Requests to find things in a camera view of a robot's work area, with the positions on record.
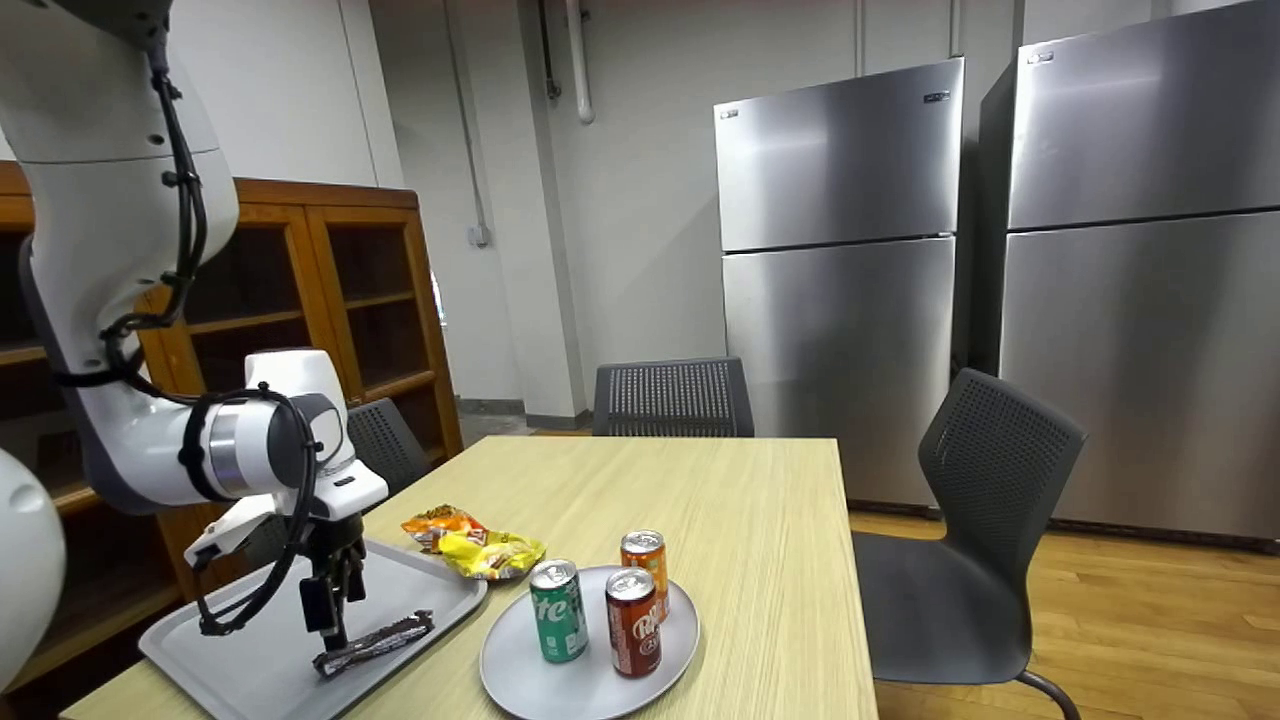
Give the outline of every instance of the chair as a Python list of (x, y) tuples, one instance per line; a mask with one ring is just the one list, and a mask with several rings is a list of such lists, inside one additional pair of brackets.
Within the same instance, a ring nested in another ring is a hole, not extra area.
[(1028, 667), (1028, 565), (1079, 430), (997, 376), (959, 373), (919, 441), (943, 541), (854, 541), (875, 678), (1038, 688), (1075, 720), (1072, 694)]
[(393, 400), (368, 400), (348, 412), (348, 430), (357, 445), (361, 463), (389, 478), (389, 491), (415, 483), (429, 475), (432, 456), (404, 422)]
[(594, 437), (757, 437), (739, 360), (594, 368)]

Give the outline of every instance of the stainless steel refrigerator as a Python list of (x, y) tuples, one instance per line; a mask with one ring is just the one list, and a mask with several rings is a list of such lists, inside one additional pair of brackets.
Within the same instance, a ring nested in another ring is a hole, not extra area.
[(931, 504), (946, 393), (959, 65), (717, 102), (729, 344), (761, 437), (835, 437), (849, 500)]
[(1280, 537), (1280, 4), (1017, 58), (1001, 376), (1083, 427), (1060, 515)]

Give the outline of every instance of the tray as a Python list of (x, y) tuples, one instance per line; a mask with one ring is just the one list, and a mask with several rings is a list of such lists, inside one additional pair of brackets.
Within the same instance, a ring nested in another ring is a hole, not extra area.
[[(138, 652), (213, 716), (337, 716), (471, 617), (489, 594), (484, 578), (465, 578), (432, 555), (407, 555), (383, 542), (365, 546), (368, 598), (348, 602), (348, 637), (357, 641), (429, 607), (435, 626), (415, 642), (350, 663), (337, 678), (318, 678), (311, 657), (323, 652), (323, 641), (305, 626), (296, 592), (296, 578), (305, 578), (311, 565), (296, 559), (267, 607), (236, 637), (201, 637), (201, 611), (195, 602), (183, 602), (138, 637)], [(213, 607), (255, 588), (262, 570), (267, 566), (213, 592)]]
[(653, 674), (618, 678), (610, 670), (603, 584), (615, 566), (581, 566), (591, 642), (571, 663), (548, 663), (537, 649), (532, 594), (518, 594), (489, 632), (481, 684), (511, 716), (629, 716), (659, 699), (692, 663), (699, 621), (679, 584), (667, 588), (659, 632), (662, 658)]

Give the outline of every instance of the wooden table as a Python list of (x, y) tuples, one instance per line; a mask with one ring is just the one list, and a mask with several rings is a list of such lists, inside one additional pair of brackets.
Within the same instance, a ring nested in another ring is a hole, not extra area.
[[(368, 541), (413, 546), (398, 519), (435, 504), (541, 537), (581, 566), (615, 565), (624, 529), (659, 529), (667, 570), (695, 598), (702, 641), (653, 716), (875, 716), (833, 441), (484, 441), (372, 511)], [(350, 716), (496, 716), (475, 657), (518, 594), (524, 584), (490, 588), (465, 626)], [(145, 658), (66, 716), (195, 708)]]

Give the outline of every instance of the soda can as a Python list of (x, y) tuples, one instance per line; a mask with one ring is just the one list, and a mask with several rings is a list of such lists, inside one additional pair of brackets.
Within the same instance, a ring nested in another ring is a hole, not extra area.
[(646, 566), (659, 617), (667, 617), (667, 542), (659, 533), (624, 533), (624, 566)]
[(618, 566), (603, 584), (603, 602), (606, 602), (606, 642), (610, 642), (610, 667), (624, 678), (646, 674), (659, 657), (659, 626), (662, 617), (654, 607), (653, 577), (643, 566)]
[(537, 642), (548, 663), (566, 663), (588, 649), (583, 588), (576, 565), (543, 559), (528, 570)]

